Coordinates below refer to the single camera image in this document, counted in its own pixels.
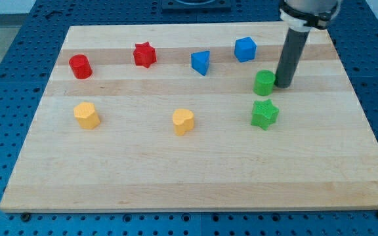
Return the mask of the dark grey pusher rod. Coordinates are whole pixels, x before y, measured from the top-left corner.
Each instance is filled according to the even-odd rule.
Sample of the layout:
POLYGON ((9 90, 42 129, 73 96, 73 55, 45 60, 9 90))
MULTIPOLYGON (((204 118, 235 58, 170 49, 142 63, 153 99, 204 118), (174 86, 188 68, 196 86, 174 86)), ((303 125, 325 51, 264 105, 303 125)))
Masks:
POLYGON ((281 89, 291 85, 309 32, 299 32, 289 28, 276 70, 274 84, 281 89))

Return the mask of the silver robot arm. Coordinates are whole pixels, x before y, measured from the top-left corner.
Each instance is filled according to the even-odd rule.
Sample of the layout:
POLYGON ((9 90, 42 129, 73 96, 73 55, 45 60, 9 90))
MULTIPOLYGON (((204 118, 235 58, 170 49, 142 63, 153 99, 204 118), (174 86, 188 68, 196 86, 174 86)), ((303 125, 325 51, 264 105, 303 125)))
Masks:
POLYGON ((325 30, 341 9, 341 0, 281 0, 280 18, 288 31, 276 70, 274 84, 281 89, 291 85, 311 29, 325 30))

